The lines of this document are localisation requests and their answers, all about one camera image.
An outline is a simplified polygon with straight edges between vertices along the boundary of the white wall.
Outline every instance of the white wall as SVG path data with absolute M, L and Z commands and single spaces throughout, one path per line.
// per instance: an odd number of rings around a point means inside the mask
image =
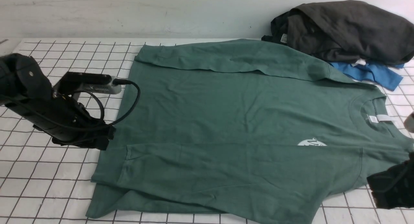
M 0 37 L 259 38 L 302 3 L 338 0 L 0 0 Z M 414 0 L 363 0 L 414 22 Z

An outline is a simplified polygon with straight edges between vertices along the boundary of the blue clothing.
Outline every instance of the blue clothing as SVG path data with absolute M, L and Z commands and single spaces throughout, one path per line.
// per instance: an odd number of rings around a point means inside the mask
M 357 64 L 355 66 L 343 62 L 329 63 L 353 79 L 358 81 L 369 80 L 377 82 L 384 88 L 391 91 L 395 90 L 402 80 L 402 76 L 396 74 L 394 71 L 390 70 L 387 66 L 381 63 L 367 62 L 366 65 Z M 404 64 L 394 67 L 401 69 L 404 67 Z

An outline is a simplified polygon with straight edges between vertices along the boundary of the neckline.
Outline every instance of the neckline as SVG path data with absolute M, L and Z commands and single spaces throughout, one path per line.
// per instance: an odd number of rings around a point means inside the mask
M 412 145 L 413 144 L 413 139 L 405 136 L 404 134 L 402 134 L 402 132 L 397 129 L 397 127 L 395 125 L 389 126 L 389 130 L 392 133 L 395 133 L 397 136 L 393 137 L 393 136 L 389 136 L 389 135 L 385 135 L 382 134 L 381 132 L 378 132 L 374 129 L 372 129 L 366 122 L 365 119 L 361 116 L 360 114 L 360 110 L 362 108 L 362 105 L 365 104 L 368 101 L 377 99 L 377 98 L 381 98 L 381 97 L 386 97 L 385 94 L 383 94 L 381 91 L 379 91 L 378 89 L 373 91 L 373 90 L 368 90 L 366 92 L 364 92 L 363 94 L 357 96 L 354 100 L 351 101 L 351 103 L 349 104 L 349 115 L 351 117 L 351 121 L 353 122 L 353 124 L 355 125 L 355 127 L 359 130 L 361 130 L 362 132 L 369 132 L 370 136 L 373 136 L 375 138 L 381 138 L 381 139 L 390 139 L 390 140 L 394 140 L 394 141 L 399 141 L 402 144 L 409 144 Z M 352 112 L 351 109 L 357 109 L 358 112 Z

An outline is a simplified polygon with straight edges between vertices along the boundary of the pile of clothes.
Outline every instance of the pile of clothes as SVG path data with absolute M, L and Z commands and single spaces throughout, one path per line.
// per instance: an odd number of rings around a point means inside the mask
M 309 3 L 277 16 L 263 41 L 287 45 L 330 62 L 344 74 L 395 90 L 414 56 L 414 25 L 401 16 L 356 0 Z

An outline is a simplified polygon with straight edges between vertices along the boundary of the t-shirt sleeve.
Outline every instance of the t-shirt sleeve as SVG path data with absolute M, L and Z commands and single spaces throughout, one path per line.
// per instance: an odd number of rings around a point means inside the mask
M 182 70 L 258 71 L 269 76 L 306 81 L 331 79 L 331 70 L 337 72 L 328 63 L 287 46 L 247 39 L 171 47 L 144 45 L 135 61 Z M 353 82 L 345 75 L 339 75 L 344 81 Z

